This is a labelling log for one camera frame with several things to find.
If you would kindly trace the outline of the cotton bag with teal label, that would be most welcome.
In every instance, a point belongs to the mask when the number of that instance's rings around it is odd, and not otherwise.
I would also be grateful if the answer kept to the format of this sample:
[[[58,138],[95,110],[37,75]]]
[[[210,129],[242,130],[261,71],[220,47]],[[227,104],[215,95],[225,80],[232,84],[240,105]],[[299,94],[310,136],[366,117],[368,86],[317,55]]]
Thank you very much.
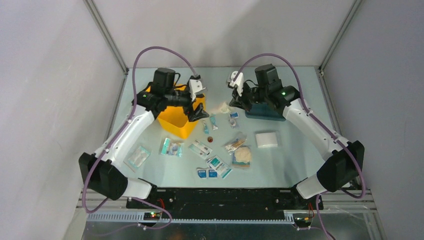
[[[229,104],[226,101],[224,101],[219,106],[213,108],[211,110],[211,113],[213,115],[229,114],[231,111],[232,111],[232,108],[229,106]]]

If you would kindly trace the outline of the cotton swabs bag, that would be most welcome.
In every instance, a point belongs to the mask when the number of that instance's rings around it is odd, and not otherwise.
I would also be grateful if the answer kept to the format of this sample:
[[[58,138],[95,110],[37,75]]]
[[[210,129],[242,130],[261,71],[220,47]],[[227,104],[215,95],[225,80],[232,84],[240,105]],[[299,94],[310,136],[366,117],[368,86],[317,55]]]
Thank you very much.
[[[232,154],[234,153],[238,148],[240,148],[241,146],[244,145],[244,143],[247,140],[247,135],[242,133],[242,132],[238,132],[234,135],[234,137],[232,139],[230,139],[228,142],[226,142],[223,145],[223,148],[229,153]]]

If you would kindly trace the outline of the white gauze pad pack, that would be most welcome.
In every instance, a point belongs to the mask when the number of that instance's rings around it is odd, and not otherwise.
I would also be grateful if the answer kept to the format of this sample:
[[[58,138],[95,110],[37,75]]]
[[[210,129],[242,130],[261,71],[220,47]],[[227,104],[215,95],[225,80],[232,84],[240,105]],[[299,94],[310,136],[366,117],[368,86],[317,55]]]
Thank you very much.
[[[255,135],[257,147],[274,148],[278,146],[278,139],[276,132],[261,132]]]

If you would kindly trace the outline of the cotton bag with orange label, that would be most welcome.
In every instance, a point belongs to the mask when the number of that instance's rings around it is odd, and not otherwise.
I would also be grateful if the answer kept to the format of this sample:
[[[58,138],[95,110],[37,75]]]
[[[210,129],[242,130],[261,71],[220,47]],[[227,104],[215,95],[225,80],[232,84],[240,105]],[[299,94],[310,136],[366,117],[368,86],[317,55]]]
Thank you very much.
[[[250,167],[252,152],[248,146],[241,146],[232,154],[231,164],[237,167]]]

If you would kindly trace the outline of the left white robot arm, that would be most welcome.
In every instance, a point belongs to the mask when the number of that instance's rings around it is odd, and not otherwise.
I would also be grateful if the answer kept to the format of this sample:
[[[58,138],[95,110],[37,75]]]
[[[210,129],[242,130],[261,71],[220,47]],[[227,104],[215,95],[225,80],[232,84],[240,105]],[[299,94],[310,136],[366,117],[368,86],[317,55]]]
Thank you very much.
[[[156,206],[158,194],[151,190],[152,185],[125,176],[121,168],[136,140],[168,107],[181,107],[189,122],[209,116],[203,103],[195,104],[206,91],[201,76],[192,75],[185,84],[175,85],[176,75],[175,70],[158,68],[152,81],[131,102],[130,113],[117,131],[94,153],[82,153],[78,163],[87,188],[113,201],[136,197],[145,208]]]

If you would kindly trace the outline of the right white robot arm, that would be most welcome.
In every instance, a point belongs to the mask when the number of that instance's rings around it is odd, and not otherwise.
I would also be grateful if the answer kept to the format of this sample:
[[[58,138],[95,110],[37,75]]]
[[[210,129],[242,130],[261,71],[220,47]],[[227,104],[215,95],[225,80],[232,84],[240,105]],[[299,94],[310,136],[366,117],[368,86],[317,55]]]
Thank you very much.
[[[297,88],[282,84],[272,64],[257,67],[255,76],[257,84],[250,87],[242,72],[233,71],[229,75],[226,83],[233,90],[229,105],[249,112],[254,104],[266,104],[297,127],[324,160],[315,174],[295,185],[290,196],[295,208],[304,209],[311,197],[336,192],[360,175],[365,153],[360,141],[349,141],[321,122]]]

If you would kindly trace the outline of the yellow medicine kit box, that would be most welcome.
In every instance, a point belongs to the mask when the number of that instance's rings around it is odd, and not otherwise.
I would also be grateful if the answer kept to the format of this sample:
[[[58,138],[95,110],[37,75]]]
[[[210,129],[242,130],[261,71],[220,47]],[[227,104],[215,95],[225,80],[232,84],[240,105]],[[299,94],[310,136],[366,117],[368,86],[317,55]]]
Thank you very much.
[[[194,130],[198,121],[189,122],[188,115],[184,114],[182,107],[172,107],[166,105],[166,95],[173,90],[189,91],[187,84],[172,87],[159,87],[157,84],[149,83],[148,87],[137,94],[137,104],[145,107],[151,112],[153,119],[157,120],[163,130],[179,137],[187,139]],[[201,94],[196,98],[193,106],[205,103],[205,96]]]

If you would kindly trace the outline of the blue alcohol pad upper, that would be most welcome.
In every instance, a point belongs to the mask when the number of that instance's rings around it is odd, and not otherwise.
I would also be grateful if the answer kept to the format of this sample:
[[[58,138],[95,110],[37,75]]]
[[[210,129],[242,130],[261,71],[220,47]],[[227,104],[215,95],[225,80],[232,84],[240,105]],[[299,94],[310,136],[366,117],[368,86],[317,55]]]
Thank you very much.
[[[231,113],[229,114],[229,117],[230,117],[231,119],[237,119],[237,118],[239,117],[239,113],[238,113],[238,112],[231,112]]]

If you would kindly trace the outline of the blue alcohol pad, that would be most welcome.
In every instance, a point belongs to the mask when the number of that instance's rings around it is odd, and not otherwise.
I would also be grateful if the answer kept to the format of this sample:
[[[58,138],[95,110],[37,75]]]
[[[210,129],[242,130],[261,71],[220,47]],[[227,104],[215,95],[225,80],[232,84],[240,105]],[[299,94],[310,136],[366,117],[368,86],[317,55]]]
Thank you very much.
[[[209,168],[207,170],[207,177],[209,179],[217,179],[219,177],[219,175],[214,169]]]
[[[230,117],[231,119],[237,119],[237,118],[239,117],[239,113],[238,113],[238,112],[231,112],[231,113],[229,114],[229,117]]]
[[[208,178],[208,171],[204,168],[198,168],[196,169],[196,173],[200,179],[207,179]]]

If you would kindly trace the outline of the teal tube lower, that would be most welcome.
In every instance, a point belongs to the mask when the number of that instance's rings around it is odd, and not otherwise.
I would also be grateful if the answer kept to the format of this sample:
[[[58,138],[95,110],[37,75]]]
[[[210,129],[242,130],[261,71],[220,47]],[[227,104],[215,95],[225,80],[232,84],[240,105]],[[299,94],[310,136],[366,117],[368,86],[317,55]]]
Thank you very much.
[[[210,134],[210,131],[209,131],[209,127],[208,127],[208,125],[207,125],[206,121],[205,121],[205,120],[203,120],[203,121],[202,121],[202,124],[203,124],[203,132],[204,132],[205,134],[209,135],[209,134]]]

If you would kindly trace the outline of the tape roll in bag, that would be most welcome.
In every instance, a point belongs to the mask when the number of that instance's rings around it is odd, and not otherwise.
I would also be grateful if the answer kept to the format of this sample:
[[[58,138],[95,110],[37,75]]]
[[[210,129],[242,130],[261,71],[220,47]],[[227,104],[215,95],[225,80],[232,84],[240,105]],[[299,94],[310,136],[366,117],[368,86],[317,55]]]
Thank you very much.
[[[235,128],[238,128],[239,127],[237,121],[234,118],[230,118],[229,121],[228,121],[228,123],[229,123],[229,125],[230,125],[230,127],[232,129],[235,129]]]

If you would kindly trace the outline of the teal bandage pack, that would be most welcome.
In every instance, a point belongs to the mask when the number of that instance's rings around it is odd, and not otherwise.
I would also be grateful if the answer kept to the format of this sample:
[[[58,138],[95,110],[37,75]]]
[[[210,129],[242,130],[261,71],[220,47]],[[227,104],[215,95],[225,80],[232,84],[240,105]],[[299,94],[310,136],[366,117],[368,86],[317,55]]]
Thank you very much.
[[[165,138],[160,150],[160,154],[164,156],[182,157],[183,145],[184,143],[182,141]]]

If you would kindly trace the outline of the medical gauze dressing packet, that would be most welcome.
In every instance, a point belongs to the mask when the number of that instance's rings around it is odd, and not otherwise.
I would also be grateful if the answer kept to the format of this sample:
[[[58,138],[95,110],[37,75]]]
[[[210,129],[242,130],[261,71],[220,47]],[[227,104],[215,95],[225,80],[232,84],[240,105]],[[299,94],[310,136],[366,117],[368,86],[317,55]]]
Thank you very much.
[[[222,179],[225,179],[232,168],[225,163],[219,156],[215,155],[206,160],[207,165],[212,168]]]

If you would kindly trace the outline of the blue alcohol pad left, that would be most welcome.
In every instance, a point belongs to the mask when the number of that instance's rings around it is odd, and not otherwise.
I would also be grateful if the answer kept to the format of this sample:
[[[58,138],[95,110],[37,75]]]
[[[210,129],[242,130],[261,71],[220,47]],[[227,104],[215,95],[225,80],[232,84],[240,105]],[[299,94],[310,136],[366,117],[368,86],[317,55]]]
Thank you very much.
[[[204,168],[198,168],[196,169],[196,173],[200,179],[207,179],[208,178],[208,171]]]

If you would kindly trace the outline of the clear teal sterile pouch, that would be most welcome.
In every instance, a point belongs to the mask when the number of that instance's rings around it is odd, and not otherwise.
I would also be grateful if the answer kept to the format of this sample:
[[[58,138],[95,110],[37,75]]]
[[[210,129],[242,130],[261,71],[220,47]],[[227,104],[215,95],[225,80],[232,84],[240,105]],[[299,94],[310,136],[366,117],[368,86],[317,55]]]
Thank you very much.
[[[151,152],[140,145],[124,160],[124,163],[136,172],[150,155]]]

